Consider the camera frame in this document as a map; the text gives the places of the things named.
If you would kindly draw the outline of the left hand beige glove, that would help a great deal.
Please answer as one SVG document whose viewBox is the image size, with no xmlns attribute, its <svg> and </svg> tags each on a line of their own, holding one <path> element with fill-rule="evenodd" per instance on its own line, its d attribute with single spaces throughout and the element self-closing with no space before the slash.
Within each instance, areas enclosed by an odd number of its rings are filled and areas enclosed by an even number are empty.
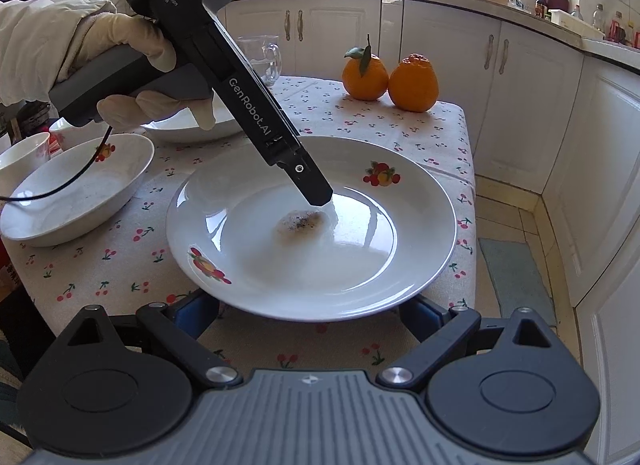
<svg viewBox="0 0 640 465">
<path fill-rule="evenodd" d="M 99 55 L 121 44 L 144 54 L 151 65 L 163 73 L 176 67 L 174 47 L 151 22 L 140 16 L 102 12 L 84 18 L 79 24 L 56 80 L 62 82 L 70 78 Z M 137 96 L 110 95 L 96 106 L 107 125 L 118 132 L 167 119 L 184 108 L 191 111 L 201 129 L 215 126 L 210 98 L 181 101 L 160 92 L 143 91 Z"/>
</svg>

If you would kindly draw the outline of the left forearm white sleeve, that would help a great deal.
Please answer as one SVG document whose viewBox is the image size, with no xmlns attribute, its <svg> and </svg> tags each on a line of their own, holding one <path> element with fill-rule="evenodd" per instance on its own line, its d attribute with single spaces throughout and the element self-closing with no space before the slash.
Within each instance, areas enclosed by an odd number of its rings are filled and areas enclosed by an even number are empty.
<svg viewBox="0 0 640 465">
<path fill-rule="evenodd" d="M 74 35 L 85 35 L 84 21 L 113 13 L 109 1 L 12 0 L 1 5 L 1 104 L 49 100 L 65 60 L 75 54 Z"/>
</svg>

